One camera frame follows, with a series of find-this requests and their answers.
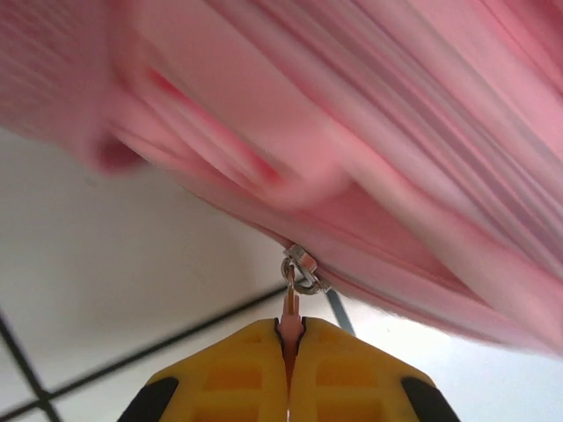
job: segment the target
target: white tile floor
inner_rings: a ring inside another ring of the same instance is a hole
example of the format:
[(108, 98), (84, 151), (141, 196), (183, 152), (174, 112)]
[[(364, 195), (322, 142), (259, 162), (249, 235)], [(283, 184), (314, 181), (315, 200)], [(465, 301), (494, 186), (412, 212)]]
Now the white tile floor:
[(48, 422), (42, 413), (34, 411), (29, 415), (22, 416), (21, 418), (13, 419), (12, 422)]
[[(281, 248), (158, 171), (104, 180), (0, 134), (0, 308), (47, 389), (202, 321), (279, 279)], [(65, 422), (110, 422), (154, 371), (272, 302), (55, 402)], [(427, 372), (464, 422), (556, 422), (563, 362), (474, 345), (345, 300), (358, 337)], [(305, 313), (333, 319), (324, 297)], [(0, 415), (30, 397), (0, 345)], [(18, 422), (40, 422), (30, 414)]]
[(15, 404), (23, 404), (33, 399), (32, 392), (22, 381), (12, 357), (0, 343), (0, 415)]

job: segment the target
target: yellow plastic object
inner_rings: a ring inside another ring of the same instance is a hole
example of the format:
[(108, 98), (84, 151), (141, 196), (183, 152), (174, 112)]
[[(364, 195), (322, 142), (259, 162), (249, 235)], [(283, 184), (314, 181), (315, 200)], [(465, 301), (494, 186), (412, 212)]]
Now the yellow plastic object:
[(275, 320), (257, 321), (149, 380), (179, 385), (155, 422), (287, 422), (288, 393)]
[(418, 369), (317, 318), (307, 318), (293, 372), (291, 422), (419, 422), (400, 380)]
[(303, 326), (289, 399), (268, 319), (152, 376), (118, 422), (459, 422), (421, 371), (327, 321)]

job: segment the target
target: zipper pull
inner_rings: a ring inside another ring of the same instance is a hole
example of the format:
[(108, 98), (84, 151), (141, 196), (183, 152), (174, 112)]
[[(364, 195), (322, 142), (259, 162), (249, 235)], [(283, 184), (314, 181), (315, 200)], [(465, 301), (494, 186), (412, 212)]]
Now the zipper pull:
[(299, 271), (308, 284), (294, 283), (295, 291), (300, 295), (315, 295), (317, 293), (326, 293), (331, 289), (330, 284), (326, 280), (320, 279), (315, 272), (317, 271), (317, 261), (309, 252), (298, 244), (293, 244), (285, 250), (284, 263), (281, 265), (281, 273), (286, 278), (285, 267), (293, 266)]

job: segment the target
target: metal ring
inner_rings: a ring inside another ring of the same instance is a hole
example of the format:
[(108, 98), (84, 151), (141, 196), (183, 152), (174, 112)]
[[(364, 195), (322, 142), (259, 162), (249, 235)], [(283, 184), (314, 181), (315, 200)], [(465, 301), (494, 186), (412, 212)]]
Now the metal ring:
[(296, 292), (300, 295), (315, 295), (320, 291), (323, 291), (323, 283), (318, 279), (318, 277), (311, 273), (307, 268), (305, 268), (304, 266), (300, 265), (298, 262), (296, 262), (294, 259), (291, 258), (285, 258), (282, 262), (281, 262), (281, 275), (283, 275), (283, 278), (285, 279), (285, 281), (287, 281), (288, 283), (291, 283), (291, 280), (289, 280), (289, 266), (294, 266), (297, 271), (299, 271), (303, 277), (309, 282), (308, 285), (303, 285), (301, 283), (295, 283), (295, 280), (293, 280), (293, 288), (296, 290)]

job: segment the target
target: pink fabric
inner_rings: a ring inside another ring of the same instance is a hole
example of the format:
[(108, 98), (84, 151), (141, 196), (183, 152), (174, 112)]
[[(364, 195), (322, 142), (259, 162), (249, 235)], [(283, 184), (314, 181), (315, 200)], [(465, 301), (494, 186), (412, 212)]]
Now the pink fabric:
[(0, 8), (5, 126), (164, 166), (346, 294), (563, 353), (561, 1)]

